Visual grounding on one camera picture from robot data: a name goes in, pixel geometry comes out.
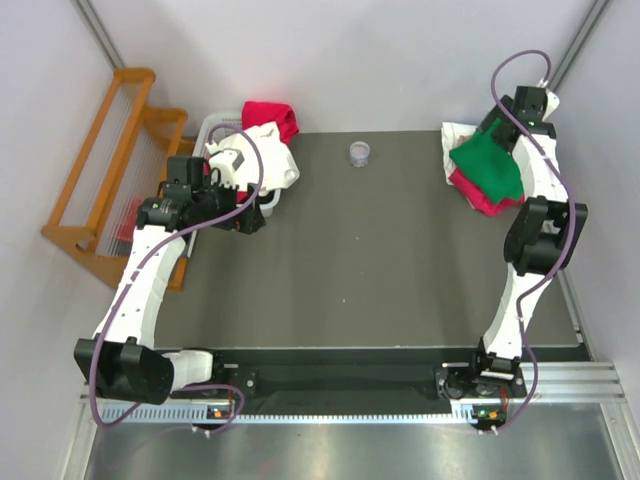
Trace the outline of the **green t shirt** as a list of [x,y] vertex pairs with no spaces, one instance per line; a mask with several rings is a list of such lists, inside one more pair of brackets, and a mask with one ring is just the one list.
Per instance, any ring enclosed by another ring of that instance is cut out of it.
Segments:
[[520,201],[524,195],[519,167],[493,138],[501,125],[500,119],[494,120],[485,131],[477,130],[449,153],[455,166],[493,204],[505,199]]

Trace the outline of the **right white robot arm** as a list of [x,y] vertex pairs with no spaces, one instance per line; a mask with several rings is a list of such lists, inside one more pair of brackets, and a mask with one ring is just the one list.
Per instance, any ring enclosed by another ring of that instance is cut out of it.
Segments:
[[588,216],[585,204],[570,202],[559,178],[556,131],[548,120],[558,104],[545,88],[520,86],[480,125],[514,160],[525,199],[505,238],[507,277],[496,314],[466,372],[469,388],[481,396],[525,397],[522,335],[544,290],[568,265]]

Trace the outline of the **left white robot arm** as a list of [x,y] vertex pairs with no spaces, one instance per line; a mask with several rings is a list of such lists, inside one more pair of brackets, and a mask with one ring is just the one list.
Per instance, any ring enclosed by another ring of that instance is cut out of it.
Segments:
[[159,310],[191,235],[213,226],[234,229],[241,220],[251,229],[264,223],[256,204],[262,184],[249,185],[248,198],[238,203],[221,168],[205,163],[202,157],[171,157],[158,195],[138,207],[129,260],[109,312],[93,337],[74,348],[92,400],[159,405],[191,384],[209,397],[226,387],[227,374],[213,352],[162,354],[154,347]]

